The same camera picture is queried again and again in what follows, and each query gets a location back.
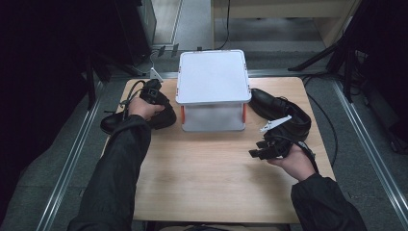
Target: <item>black cable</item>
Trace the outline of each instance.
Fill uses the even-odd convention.
[[[306,85],[310,82],[310,80],[312,80],[314,77],[314,75],[307,75],[303,78],[303,81],[306,80],[306,82],[304,83],[304,86],[306,87]],[[327,115],[326,111],[321,107],[321,105],[318,103],[318,101],[316,101],[316,99],[314,97],[312,97],[312,95],[310,95],[308,92],[306,92],[307,96],[312,99],[312,101],[316,104],[316,106],[318,106],[318,108],[321,110],[321,112],[324,114],[324,116],[327,119],[327,122],[329,123],[332,131],[333,131],[333,137],[334,137],[334,142],[335,142],[335,150],[334,150],[334,156],[332,161],[330,162],[330,166],[333,167],[333,165],[336,162],[336,158],[337,158],[337,154],[339,151],[339,140],[337,138],[337,133],[336,130],[333,126],[332,121],[330,120],[329,116]]]
[[[144,85],[146,82],[144,82],[143,80],[137,81],[137,82],[132,86],[132,88],[129,90],[129,94],[128,94],[126,100],[125,100],[124,102],[121,102],[121,103],[120,103],[121,105],[126,105],[126,104],[128,104],[128,103],[133,99],[133,97],[135,97],[135,95],[138,93],[138,90],[137,90],[135,93],[133,93],[133,90],[135,89],[135,87],[136,87],[139,83],[143,83],[143,85]]]
[[[327,75],[327,74],[336,75],[336,77],[334,77],[334,78],[328,78],[327,76],[324,76],[324,75]],[[305,87],[306,87],[306,85],[308,84],[308,82],[310,81],[311,78],[320,78],[320,79],[325,79],[325,80],[327,80],[327,79],[331,79],[331,80],[342,80],[342,79],[344,78],[343,75],[340,75],[340,74],[332,74],[332,73],[329,73],[329,72],[327,72],[327,71],[322,71],[322,72],[318,72],[318,73],[315,73],[315,74],[306,74],[306,75],[304,75],[303,77],[304,77],[304,78],[302,79],[302,81],[307,80],[306,83],[304,83],[304,86],[305,86]]]
[[[228,12],[227,12],[227,39],[225,40],[224,44],[222,44],[219,48],[215,49],[215,50],[220,50],[222,49],[225,44],[227,43],[228,39],[229,39],[229,12],[230,12],[230,8],[231,8],[231,0],[228,0]]]
[[[306,87],[312,77],[320,78],[320,79],[323,79],[323,78],[324,78],[324,79],[328,79],[327,77],[321,76],[321,75],[328,74],[328,73],[322,73],[322,74],[321,74],[321,73],[322,73],[322,72],[320,72],[320,73],[318,73],[318,74],[305,75],[304,78],[302,79],[302,81],[304,82],[303,85]],[[343,76],[338,74],[337,78],[333,78],[333,79],[334,79],[334,80],[340,80],[340,81],[342,81],[342,78],[343,78]],[[351,86],[352,86],[353,88],[357,89],[357,91],[356,91],[356,92],[351,92],[350,94],[353,95],[353,96],[359,95],[359,94],[362,92],[362,90],[361,90],[361,84],[362,84],[362,83],[351,83]]]

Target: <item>person's left hand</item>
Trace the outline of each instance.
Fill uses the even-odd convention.
[[[129,115],[139,115],[149,120],[155,114],[165,109],[164,105],[149,104],[139,97],[135,97],[129,104]]]

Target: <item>tripod leg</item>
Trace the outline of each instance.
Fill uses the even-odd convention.
[[[314,64],[315,62],[317,62],[317,61],[323,59],[324,57],[328,56],[329,54],[334,52],[338,47],[339,47],[339,43],[336,42],[336,43],[332,44],[331,46],[327,47],[326,49],[324,49],[323,51],[319,52],[316,56],[310,58],[306,62],[304,62],[302,64],[299,64],[299,65],[297,65],[295,67],[290,67],[290,68],[288,68],[288,70],[289,71],[303,70],[303,69],[307,68],[308,66]]]

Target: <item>container lid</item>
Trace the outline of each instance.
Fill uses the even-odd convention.
[[[251,91],[242,50],[197,51],[181,55],[177,103],[247,103],[250,99]]]

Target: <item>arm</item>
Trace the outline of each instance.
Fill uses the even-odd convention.
[[[145,120],[163,108],[132,100],[129,116],[112,133],[68,230],[131,229],[136,183],[151,138]]]
[[[284,159],[271,159],[299,183],[292,187],[292,202],[303,230],[367,230],[357,209],[343,196],[338,184],[315,173],[303,151],[293,145]]]

